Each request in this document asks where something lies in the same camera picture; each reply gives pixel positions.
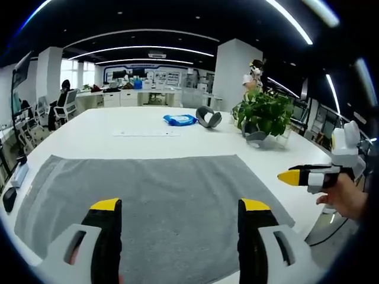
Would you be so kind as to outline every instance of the computer monitor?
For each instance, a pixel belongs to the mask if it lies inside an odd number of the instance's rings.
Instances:
[[[141,68],[133,69],[133,76],[138,76],[139,78],[146,78],[147,73],[144,71],[144,69]]]
[[[17,88],[28,77],[28,69],[31,58],[31,52],[29,52],[24,58],[17,63],[13,69],[13,89]]]
[[[126,71],[123,70],[123,71],[115,71],[113,72],[113,76],[112,76],[112,79],[119,79],[119,78],[123,78],[126,76]]]

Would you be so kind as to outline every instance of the window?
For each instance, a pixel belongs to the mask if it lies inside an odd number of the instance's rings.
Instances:
[[[95,83],[95,65],[90,62],[83,64],[83,85],[92,86]]]
[[[71,89],[78,87],[78,62],[74,60],[62,60],[60,65],[60,84],[62,85],[64,80],[69,80]]]

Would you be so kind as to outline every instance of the white cabinet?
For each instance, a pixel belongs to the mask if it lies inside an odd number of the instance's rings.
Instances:
[[[120,92],[104,94],[104,108],[116,108],[120,106]]]
[[[137,107],[138,93],[134,90],[122,90],[120,95],[121,107]]]

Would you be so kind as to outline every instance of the person sitting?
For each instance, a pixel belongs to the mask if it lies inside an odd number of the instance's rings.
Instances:
[[[47,125],[47,127],[49,128],[49,131],[56,130],[56,126],[55,126],[56,116],[55,116],[54,108],[63,107],[65,105],[67,94],[69,91],[72,91],[70,81],[64,80],[62,83],[62,89],[60,90],[60,96],[59,96],[58,101],[54,101],[50,104],[49,121]],[[57,113],[63,114],[64,112],[62,109],[57,109]],[[60,119],[60,123],[62,125],[65,124],[65,122],[66,121],[64,118]]]

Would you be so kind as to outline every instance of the gray headset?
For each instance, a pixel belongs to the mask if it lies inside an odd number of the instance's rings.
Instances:
[[[260,142],[266,139],[267,134],[260,131],[256,125],[253,125],[250,121],[244,122],[242,125],[242,136],[246,141]]]
[[[209,122],[205,121],[205,115],[208,113],[212,114],[212,117],[209,120]],[[205,128],[214,128],[219,125],[221,120],[223,120],[221,113],[214,113],[213,109],[205,105],[199,107],[196,110],[196,118],[199,120],[200,125],[202,125]]]

